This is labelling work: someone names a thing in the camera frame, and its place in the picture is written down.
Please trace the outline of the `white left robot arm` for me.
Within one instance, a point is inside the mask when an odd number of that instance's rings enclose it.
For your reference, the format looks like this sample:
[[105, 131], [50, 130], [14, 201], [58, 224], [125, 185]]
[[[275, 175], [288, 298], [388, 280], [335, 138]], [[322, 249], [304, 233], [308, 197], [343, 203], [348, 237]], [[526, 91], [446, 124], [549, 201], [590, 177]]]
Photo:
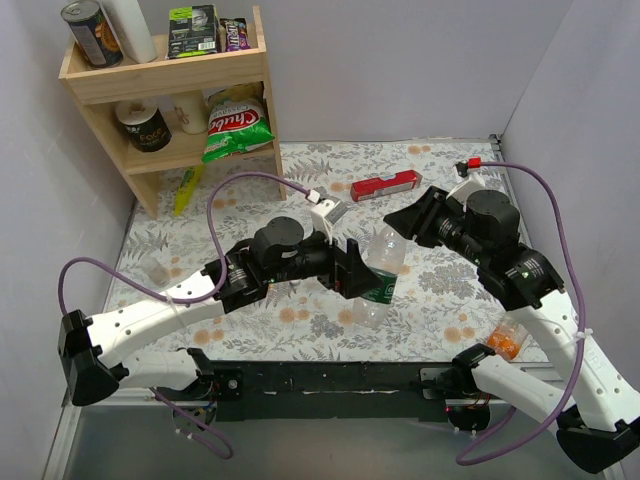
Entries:
[[143, 347], [256, 303], [272, 284], [307, 278], [345, 299], [383, 284], [362, 260], [356, 241], [341, 248], [322, 231], [306, 236], [296, 220], [277, 217], [160, 299], [93, 316], [79, 310], [66, 313], [58, 354], [72, 404], [92, 405], [124, 388], [161, 387], [193, 400], [205, 398], [215, 375], [201, 350], [149, 353]]

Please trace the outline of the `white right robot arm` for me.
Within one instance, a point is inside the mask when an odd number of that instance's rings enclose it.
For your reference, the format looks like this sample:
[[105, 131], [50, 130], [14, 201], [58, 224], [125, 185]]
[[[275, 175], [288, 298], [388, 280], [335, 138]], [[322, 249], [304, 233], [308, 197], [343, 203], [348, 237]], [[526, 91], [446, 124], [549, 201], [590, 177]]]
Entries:
[[496, 396], [554, 432], [562, 451], [596, 474], [639, 446], [639, 393], [578, 326], [564, 283], [548, 260], [519, 239], [520, 214], [495, 190], [459, 201], [431, 187], [414, 204], [384, 218], [402, 237], [445, 247], [476, 266], [480, 284], [544, 351], [563, 389], [520, 370], [476, 344], [433, 381], [464, 397]]

